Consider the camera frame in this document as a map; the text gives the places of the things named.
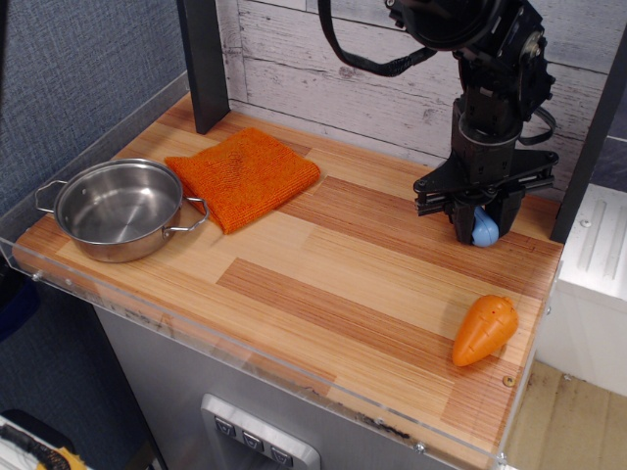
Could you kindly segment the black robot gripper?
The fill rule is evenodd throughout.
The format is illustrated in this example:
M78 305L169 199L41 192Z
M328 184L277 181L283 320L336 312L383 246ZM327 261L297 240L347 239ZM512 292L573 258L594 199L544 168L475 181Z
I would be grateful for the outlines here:
M499 237L511 229L526 190L553 185L558 155L551 151L518 149L523 120L492 104L454 101L451 154L435 170L413 184L420 215L449 214L457 240L473 243L475 206L487 205ZM506 188L519 183L523 188Z

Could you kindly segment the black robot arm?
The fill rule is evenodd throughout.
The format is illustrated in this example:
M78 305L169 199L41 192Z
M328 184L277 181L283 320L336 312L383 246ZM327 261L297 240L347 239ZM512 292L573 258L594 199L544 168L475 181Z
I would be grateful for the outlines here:
M413 185L420 215L445 213L458 241L506 235L525 195L550 187L558 155L538 149L555 131L543 109L555 82L541 15L527 1L393 1L391 18L458 62L450 156Z

